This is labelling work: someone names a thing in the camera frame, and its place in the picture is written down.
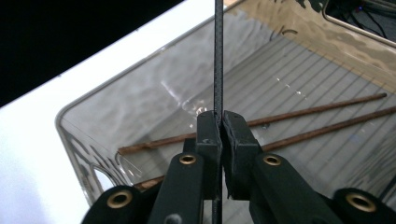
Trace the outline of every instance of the white table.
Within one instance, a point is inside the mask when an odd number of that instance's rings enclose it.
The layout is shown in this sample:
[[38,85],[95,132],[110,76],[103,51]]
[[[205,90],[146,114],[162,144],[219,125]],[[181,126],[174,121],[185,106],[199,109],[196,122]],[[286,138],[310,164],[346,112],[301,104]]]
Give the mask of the white table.
[[213,0],[184,1],[0,108],[0,223],[79,223],[89,206],[56,131],[56,115],[213,12]]

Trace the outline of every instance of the clear plastic tray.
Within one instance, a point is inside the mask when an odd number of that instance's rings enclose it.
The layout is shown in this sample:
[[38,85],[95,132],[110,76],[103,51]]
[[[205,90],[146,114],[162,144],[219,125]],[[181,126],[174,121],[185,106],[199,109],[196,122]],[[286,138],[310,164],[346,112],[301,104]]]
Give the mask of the clear plastic tray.
[[[318,54],[309,42],[277,35],[238,8],[224,20],[224,108],[246,120],[388,94],[381,100],[252,128],[262,145],[396,105],[392,92],[335,63],[331,55]],[[213,105],[212,43],[213,21],[208,21],[60,112],[59,134],[89,203],[109,187],[100,175],[112,185],[133,185],[166,174],[182,144],[125,156],[117,151],[195,132],[197,114]],[[388,115],[275,153],[326,196],[345,187],[380,196],[396,173],[395,135],[396,115]],[[393,192],[384,202],[395,209]],[[205,218],[210,214],[207,207]],[[223,220],[251,222],[248,203],[224,199]]]

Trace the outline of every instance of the black vertical rod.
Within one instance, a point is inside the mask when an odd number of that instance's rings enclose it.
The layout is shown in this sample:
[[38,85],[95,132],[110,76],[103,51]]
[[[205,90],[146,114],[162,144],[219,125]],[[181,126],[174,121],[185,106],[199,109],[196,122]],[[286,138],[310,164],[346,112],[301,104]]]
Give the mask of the black vertical rod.
[[[216,124],[221,133],[223,115],[223,0],[215,0],[215,71],[214,71],[214,111]],[[222,222],[222,171],[218,169],[216,198],[212,201],[212,223]]]

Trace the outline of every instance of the white surface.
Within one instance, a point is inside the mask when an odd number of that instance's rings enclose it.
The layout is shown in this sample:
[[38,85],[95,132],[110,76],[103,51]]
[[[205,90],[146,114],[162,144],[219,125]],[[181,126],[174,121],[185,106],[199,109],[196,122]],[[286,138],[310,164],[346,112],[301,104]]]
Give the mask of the white surface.
[[0,223],[79,223],[89,206],[55,129],[67,104],[213,15],[188,0],[0,109]]

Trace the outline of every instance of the black background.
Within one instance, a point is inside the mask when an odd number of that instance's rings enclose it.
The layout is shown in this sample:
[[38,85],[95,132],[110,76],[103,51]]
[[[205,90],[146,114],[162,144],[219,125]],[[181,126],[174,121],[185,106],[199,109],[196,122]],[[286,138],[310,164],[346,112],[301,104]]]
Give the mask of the black background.
[[181,1],[0,3],[0,106],[60,75]]

